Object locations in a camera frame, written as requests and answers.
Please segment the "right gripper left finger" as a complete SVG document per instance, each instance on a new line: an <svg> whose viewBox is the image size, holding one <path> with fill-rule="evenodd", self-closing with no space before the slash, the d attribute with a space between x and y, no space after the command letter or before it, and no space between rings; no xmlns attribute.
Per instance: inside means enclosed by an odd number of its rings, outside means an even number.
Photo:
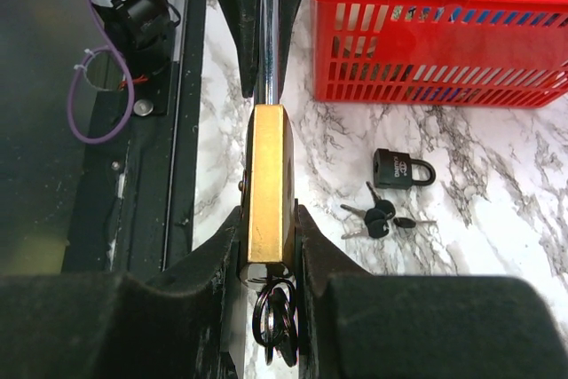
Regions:
<svg viewBox="0 0 568 379"><path fill-rule="evenodd" d="M239 378L231 334L240 212L148 281L127 272L1 279L4 378Z"/></svg>

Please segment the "brass padlock with keys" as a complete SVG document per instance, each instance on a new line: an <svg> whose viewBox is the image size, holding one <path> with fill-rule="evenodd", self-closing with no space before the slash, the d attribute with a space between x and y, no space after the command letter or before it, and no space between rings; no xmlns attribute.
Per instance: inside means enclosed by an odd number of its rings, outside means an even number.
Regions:
<svg viewBox="0 0 568 379"><path fill-rule="evenodd" d="M280 103L280 0L259 0L259 65L241 191L241 282L256 292L251 330L267 363L298 359L294 141Z"/></svg>

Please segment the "black key bunch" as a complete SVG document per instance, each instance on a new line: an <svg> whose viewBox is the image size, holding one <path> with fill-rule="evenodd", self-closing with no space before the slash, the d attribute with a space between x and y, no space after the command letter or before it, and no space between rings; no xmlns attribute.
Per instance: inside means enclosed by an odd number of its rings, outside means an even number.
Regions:
<svg viewBox="0 0 568 379"><path fill-rule="evenodd" d="M374 202L372 208L358 209L346 204L341 204L340 208L362 219L371 239L380 240L387 237L391 232L391 225L402 230L411 230L418 225L437 224L435 220L417 220L398 216L394 204L382 198L371 182L367 181L366 187Z"/></svg>

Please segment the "black padlock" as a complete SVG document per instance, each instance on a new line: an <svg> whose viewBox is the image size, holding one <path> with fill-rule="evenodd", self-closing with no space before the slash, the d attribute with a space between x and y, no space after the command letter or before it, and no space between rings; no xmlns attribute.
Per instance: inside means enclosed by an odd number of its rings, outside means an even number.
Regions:
<svg viewBox="0 0 568 379"><path fill-rule="evenodd" d="M428 171L424 180L413 178L413 166ZM378 148L373 156L373 180L377 188L407 190L412 186L430 186L437 174L433 166L424 160L413 159L407 153Z"/></svg>

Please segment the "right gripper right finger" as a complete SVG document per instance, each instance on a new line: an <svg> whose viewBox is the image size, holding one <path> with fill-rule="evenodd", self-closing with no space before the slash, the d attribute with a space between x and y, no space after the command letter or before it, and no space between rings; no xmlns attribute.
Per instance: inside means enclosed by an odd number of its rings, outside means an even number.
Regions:
<svg viewBox="0 0 568 379"><path fill-rule="evenodd" d="M296 206L302 378L564 378L548 307L508 276L373 275Z"/></svg>

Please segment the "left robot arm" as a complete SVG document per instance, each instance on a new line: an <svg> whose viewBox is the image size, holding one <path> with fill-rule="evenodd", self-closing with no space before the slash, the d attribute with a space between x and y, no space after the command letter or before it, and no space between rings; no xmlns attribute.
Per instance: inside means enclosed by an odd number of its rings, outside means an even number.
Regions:
<svg viewBox="0 0 568 379"><path fill-rule="evenodd" d="M135 75L160 70L155 45L170 20L167 0L90 0L107 37L127 59L148 53ZM276 104L286 75L292 27L301 0L218 0L238 54L241 91L257 103Z"/></svg>

